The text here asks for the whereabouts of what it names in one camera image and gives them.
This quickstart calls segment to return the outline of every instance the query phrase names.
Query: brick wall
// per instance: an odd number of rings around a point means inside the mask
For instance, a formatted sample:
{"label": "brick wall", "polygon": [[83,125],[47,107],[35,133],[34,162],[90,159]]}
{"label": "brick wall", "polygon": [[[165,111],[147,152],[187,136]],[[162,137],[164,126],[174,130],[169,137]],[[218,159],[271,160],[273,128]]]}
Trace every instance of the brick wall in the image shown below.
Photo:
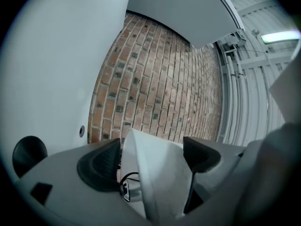
{"label": "brick wall", "polygon": [[131,127],[176,142],[216,140],[221,89],[215,49],[195,49],[156,21],[127,13],[95,84],[88,143],[123,142]]}

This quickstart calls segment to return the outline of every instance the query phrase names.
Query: black cable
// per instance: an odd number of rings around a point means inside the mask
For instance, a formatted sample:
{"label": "black cable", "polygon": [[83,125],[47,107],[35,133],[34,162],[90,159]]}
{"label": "black cable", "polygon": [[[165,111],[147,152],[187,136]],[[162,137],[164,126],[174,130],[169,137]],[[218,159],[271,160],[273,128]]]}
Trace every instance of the black cable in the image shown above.
{"label": "black cable", "polygon": [[135,179],[135,178],[128,178],[128,179],[129,179],[129,180],[132,180],[132,181],[140,182],[140,180]]}
{"label": "black cable", "polygon": [[138,172],[130,172],[130,173],[126,174],[126,175],[121,179],[120,185],[123,184],[123,182],[126,180],[126,178],[127,178],[128,176],[131,176],[131,175],[133,175],[133,174],[138,174],[138,175],[139,175]]}

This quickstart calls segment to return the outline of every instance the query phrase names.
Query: conduit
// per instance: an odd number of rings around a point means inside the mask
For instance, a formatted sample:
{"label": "conduit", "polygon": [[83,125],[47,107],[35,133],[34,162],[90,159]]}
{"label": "conduit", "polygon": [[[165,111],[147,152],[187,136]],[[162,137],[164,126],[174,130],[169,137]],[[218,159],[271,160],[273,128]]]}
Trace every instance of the conduit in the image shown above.
{"label": "conduit", "polygon": [[226,130],[225,130],[225,134],[224,134],[224,138],[223,138],[222,142],[228,143],[229,128],[230,128],[230,122],[231,122],[231,118],[232,118],[232,107],[233,107],[233,98],[232,97],[233,97],[233,95],[232,95],[232,83],[231,83],[231,73],[230,73],[230,68],[229,68],[229,62],[227,61],[227,59],[225,60],[225,62],[226,62],[226,66],[227,66],[229,105],[228,105],[227,125],[226,125]]}
{"label": "conduit", "polygon": [[229,144],[233,144],[234,139],[234,133],[235,133],[235,127],[237,123],[237,113],[238,113],[238,92],[237,92],[237,82],[236,82],[236,76],[234,73],[233,63],[230,56],[227,56],[227,60],[229,63],[230,68],[230,75],[231,75],[231,83],[232,83],[232,98],[233,98],[233,107],[232,107],[232,117],[231,119],[231,126],[230,126],[230,132],[229,132]]}
{"label": "conduit", "polygon": [[240,99],[241,99],[240,123],[238,128],[238,137],[235,144],[243,145],[246,136],[246,126],[247,126],[247,116],[248,116],[247,115],[248,113],[247,89],[246,89],[246,80],[243,71],[241,69],[237,51],[234,51],[233,53],[238,68],[238,78],[240,82]]}

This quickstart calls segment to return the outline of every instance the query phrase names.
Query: ceiling light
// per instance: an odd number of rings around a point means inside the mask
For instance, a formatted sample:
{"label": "ceiling light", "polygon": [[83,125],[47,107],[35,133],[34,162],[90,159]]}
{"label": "ceiling light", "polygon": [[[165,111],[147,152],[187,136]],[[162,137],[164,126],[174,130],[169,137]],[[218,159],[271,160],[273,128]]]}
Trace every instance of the ceiling light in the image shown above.
{"label": "ceiling light", "polygon": [[262,35],[261,38],[264,43],[274,43],[286,40],[298,40],[301,38],[301,34],[298,30],[284,31]]}

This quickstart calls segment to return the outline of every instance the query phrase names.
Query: corrugated metal wall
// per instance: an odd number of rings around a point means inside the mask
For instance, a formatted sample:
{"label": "corrugated metal wall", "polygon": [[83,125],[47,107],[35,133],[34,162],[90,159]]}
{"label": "corrugated metal wall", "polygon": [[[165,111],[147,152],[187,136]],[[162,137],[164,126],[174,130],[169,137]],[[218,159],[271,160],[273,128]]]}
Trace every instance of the corrugated metal wall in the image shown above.
{"label": "corrugated metal wall", "polygon": [[[243,143],[243,146],[246,146],[252,140],[264,138],[267,133],[279,128],[284,123],[281,112],[268,89],[290,62],[291,54],[297,44],[296,41],[287,41],[265,45],[261,35],[296,30],[296,27],[277,0],[231,1],[241,16],[246,29],[241,34],[247,42],[244,46],[238,47],[238,56],[247,83],[248,108],[240,106],[240,86],[237,79],[238,115],[240,115],[240,110],[248,111],[246,135]],[[229,82],[227,81],[226,68],[223,67],[224,89],[227,90]]]}

